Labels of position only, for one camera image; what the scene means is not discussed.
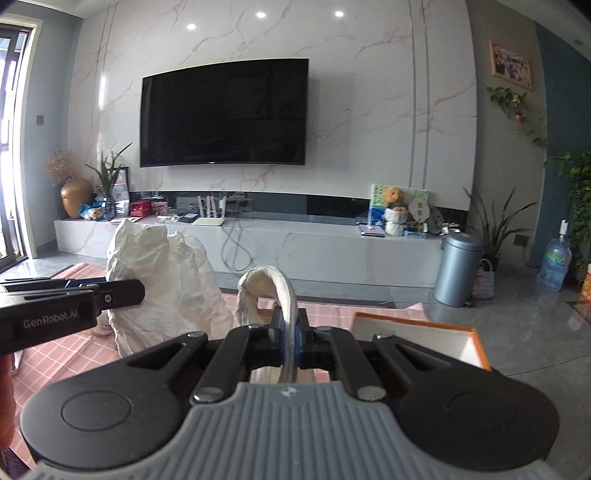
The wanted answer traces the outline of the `operator left hand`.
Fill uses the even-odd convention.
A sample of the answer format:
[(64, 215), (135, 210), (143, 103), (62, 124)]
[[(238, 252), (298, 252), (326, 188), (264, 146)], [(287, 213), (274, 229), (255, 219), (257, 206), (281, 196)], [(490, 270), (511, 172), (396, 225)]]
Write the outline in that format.
[(8, 448), (15, 431), (16, 402), (12, 382), (13, 355), (0, 361), (0, 449)]

